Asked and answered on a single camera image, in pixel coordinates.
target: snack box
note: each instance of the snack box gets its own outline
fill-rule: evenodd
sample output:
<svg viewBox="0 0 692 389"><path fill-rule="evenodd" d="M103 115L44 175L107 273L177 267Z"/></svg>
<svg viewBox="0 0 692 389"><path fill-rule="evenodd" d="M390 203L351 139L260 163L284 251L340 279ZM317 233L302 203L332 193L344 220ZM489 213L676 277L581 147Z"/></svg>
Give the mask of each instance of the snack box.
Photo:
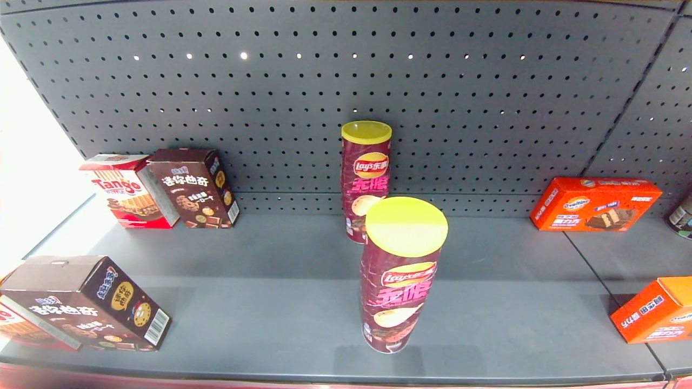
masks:
<svg viewBox="0 0 692 389"><path fill-rule="evenodd" d="M28 258L0 293L96 350L157 350L171 318L109 257Z"/></svg>
<svg viewBox="0 0 692 389"><path fill-rule="evenodd" d="M23 345L79 350L82 346L74 338L46 324L36 315L0 296L0 335Z"/></svg>
<svg viewBox="0 0 692 389"><path fill-rule="evenodd" d="M627 231L661 194L644 179L555 177L531 220L543 231Z"/></svg>
<svg viewBox="0 0 692 389"><path fill-rule="evenodd" d="M240 209L216 150L161 149L148 163L187 227L233 227Z"/></svg>
<svg viewBox="0 0 692 389"><path fill-rule="evenodd" d="M171 228L178 212L147 167L148 155L99 154L80 167L126 228Z"/></svg>
<svg viewBox="0 0 692 389"><path fill-rule="evenodd" d="M658 278L610 320L627 343L692 339L692 276Z"/></svg>

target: product box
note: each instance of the product box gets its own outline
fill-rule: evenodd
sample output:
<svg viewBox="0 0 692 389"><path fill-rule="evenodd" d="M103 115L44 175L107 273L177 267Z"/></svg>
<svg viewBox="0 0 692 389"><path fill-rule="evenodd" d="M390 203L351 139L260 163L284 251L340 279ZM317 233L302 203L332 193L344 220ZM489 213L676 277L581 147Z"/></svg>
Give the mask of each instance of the product box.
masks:
<svg viewBox="0 0 692 389"><path fill-rule="evenodd" d="M187 227L233 227L240 209L216 150L161 149L149 167Z"/></svg>
<svg viewBox="0 0 692 389"><path fill-rule="evenodd" d="M23 345L59 350L79 350L82 346L80 342L48 325L7 296L0 296L0 335Z"/></svg>
<svg viewBox="0 0 692 389"><path fill-rule="evenodd" d="M148 155L99 154L80 167L120 224L171 228L178 213L147 167Z"/></svg>
<svg viewBox="0 0 692 389"><path fill-rule="evenodd" d="M106 256L30 257L0 293L97 350L157 350L171 324Z"/></svg>
<svg viewBox="0 0 692 389"><path fill-rule="evenodd" d="M658 278L610 319L627 343L692 339L692 276Z"/></svg>
<svg viewBox="0 0 692 389"><path fill-rule="evenodd" d="M643 179L555 177L531 220L539 230L627 231L661 194Z"/></svg>

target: red chip can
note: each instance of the red chip can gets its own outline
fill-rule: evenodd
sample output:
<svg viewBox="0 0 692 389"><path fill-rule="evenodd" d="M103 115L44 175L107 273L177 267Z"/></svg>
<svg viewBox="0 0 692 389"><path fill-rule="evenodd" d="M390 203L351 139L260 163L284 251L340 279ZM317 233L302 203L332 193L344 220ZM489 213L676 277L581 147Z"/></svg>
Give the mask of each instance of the red chip can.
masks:
<svg viewBox="0 0 692 389"><path fill-rule="evenodd" d="M437 272L447 219L411 197L375 203L365 217L361 259L363 336L376 351L401 351L411 336Z"/></svg>
<svg viewBox="0 0 692 389"><path fill-rule="evenodd" d="M341 199L346 233L365 243L365 215L389 193L389 155L392 128L361 120L341 127Z"/></svg>

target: tango wafer box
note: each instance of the tango wafer box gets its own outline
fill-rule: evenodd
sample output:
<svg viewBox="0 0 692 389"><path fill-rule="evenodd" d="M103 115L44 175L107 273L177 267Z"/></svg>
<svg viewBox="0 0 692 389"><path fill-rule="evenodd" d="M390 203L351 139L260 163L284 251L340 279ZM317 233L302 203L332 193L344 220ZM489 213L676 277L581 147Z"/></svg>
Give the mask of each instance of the tango wafer box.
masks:
<svg viewBox="0 0 692 389"><path fill-rule="evenodd" d="M233 227L240 209L216 150L161 149L148 163L187 227Z"/></svg>
<svg viewBox="0 0 692 389"><path fill-rule="evenodd" d="M178 212L147 167L148 155L99 154L80 170L127 228L171 228Z"/></svg>
<svg viewBox="0 0 692 389"><path fill-rule="evenodd" d="M545 231L627 231L661 194L644 179L555 177L531 221Z"/></svg>
<svg viewBox="0 0 692 389"><path fill-rule="evenodd" d="M158 350L172 323L103 255L29 257L3 281L0 293L95 350Z"/></svg>

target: yellow plastic cap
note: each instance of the yellow plastic cap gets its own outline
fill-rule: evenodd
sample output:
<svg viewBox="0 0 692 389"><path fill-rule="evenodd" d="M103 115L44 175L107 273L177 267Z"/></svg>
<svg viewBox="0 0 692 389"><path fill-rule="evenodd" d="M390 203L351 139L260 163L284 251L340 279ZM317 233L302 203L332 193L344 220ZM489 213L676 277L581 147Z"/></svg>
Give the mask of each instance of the yellow plastic cap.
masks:
<svg viewBox="0 0 692 389"><path fill-rule="evenodd" d="M359 145L376 145L392 137L392 128L385 123L360 120L344 124L341 137Z"/></svg>
<svg viewBox="0 0 692 389"><path fill-rule="evenodd" d="M447 238L447 218L434 205L412 197L376 202L365 216L367 236L379 248L399 257L418 258L435 252Z"/></svg>

